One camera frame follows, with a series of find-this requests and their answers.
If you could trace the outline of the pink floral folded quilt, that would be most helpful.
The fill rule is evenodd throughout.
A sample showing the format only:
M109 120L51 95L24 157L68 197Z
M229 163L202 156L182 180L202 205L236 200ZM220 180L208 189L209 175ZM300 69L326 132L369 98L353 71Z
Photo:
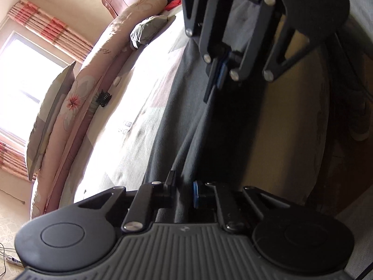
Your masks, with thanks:
M108 90L131 54L130 33L144 19L161 13L167 0L138 0L106 27L85 58L54 123L36 177L30 217L56 210L83 138L98 107L96 97Z

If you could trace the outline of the grey bundled cloth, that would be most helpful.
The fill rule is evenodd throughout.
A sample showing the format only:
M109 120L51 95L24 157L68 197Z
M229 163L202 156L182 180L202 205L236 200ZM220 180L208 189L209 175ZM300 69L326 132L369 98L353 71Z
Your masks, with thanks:
M130 33L131 46L134 49L147 46L167 23L168 17L165 15L156 15L144 19Z

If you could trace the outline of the white power strip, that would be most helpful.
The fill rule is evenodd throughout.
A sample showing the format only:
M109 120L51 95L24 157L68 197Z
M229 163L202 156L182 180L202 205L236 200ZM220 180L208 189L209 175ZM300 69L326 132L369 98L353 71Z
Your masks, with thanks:
M13 264L15 266L23 267L23 264L18 259L15 259L14 257L6 256L6 261L9 264Z

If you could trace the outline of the dark grey sweatpants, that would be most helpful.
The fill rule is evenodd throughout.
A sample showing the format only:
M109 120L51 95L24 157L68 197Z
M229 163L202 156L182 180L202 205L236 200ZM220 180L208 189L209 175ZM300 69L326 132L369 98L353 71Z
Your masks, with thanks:
M208 76L197 42L189 40L176 72L154 140L145 182L163 181L176 172L171 207L160 209L158 223L210 223L193 206L193 184L235 196L247 166L264 80L234 82L206 93Z

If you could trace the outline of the grey floral pillow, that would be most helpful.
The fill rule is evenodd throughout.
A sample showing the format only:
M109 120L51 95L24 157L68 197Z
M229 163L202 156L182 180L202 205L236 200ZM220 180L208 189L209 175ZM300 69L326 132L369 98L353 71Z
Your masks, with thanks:
M27 178L29 181L34 180L34 175L41 168L57 115L75 81L75 74L73 72L75 65L76 62L71 63L54 79L41 103L28 139L25 155Z

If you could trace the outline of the white earbud case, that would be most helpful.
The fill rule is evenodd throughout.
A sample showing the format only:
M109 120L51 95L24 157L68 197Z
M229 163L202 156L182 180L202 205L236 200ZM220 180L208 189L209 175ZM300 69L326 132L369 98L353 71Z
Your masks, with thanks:
M118 84L120 83L120 81L121 81L121 77L117 76L117 77L114 79L114 81L113 81L113 86L114 86L114 87L117 87Z

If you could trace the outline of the black hair claw clip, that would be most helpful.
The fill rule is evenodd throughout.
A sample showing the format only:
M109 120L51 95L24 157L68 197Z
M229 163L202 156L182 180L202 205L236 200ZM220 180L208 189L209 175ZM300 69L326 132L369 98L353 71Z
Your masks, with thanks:
M101 106L102 108L105 108L107 104L110 102L111 98L112 98L112 95L110 93L104 92L104 90L101 90L95 101L96 103L98 103L99 106Z

